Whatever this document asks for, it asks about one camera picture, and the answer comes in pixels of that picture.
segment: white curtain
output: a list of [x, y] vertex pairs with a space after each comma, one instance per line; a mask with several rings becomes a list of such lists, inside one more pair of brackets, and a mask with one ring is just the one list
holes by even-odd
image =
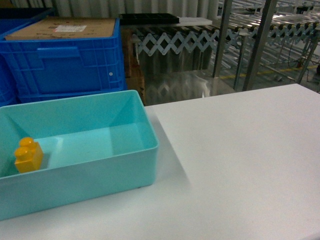
[[131, 13], [169, 13], [214, 19], [219, 0], [11, 0], [18, 8], [56, 8], [61, 17], [118, 17]]

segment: table surface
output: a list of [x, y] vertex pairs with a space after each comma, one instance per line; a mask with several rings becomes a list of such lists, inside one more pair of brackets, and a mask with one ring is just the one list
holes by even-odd
[[320, 238], [320, 94], [293, 84], [146, 111], [153, 185], [1, 221], [0, 238]]

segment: blue plastic crate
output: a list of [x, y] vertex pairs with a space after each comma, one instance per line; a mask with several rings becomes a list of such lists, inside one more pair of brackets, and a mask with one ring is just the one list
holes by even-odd
[[0, 107], [15, 104], [16, 87], [11, 71], [0, 55]]
[[[121, 91], [127, 90], [127, 84], [125, 83]], [[85, 95], [101, 94], [102, 91], [89, 91], [89, 92], [77, 92], [77, 93], [61, 93], [61, 94], [42, 94], [42, 95], [27, 95], [19, 96], [21, 103], [34, 103], [40, 101], [54, 100], [54, 99], [65, 99]]]
[[[0, 8], [0, 36], [17, 31], [46, 16], [54, 15], [54, 8]], [[17, 103], [14, 77], [5, 59], [0, 55], [0, 107]]]
[[20, 96], [120, 91], [124, 58], [116, 19], [111, 37], [0, 40]]
[[[159, 142], [134, 90], [0, 108], [0, 220], [151, 185]], [[40, 170], [18, 173], [20, 139]]]

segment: light blue plastic tray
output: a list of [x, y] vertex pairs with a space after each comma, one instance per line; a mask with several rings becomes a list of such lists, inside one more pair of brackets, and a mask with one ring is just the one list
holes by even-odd
[[[0, 108], [0, 220], [151, 185], [159, 142], [134, 90]], [[30, 136], [41, 169], [18, 173]]]

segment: black tray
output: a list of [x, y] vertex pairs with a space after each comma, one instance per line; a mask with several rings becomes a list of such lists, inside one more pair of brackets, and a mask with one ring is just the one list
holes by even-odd
[[179, 18], [169, 13], [119, 14], [120, 25], [178, 24]]

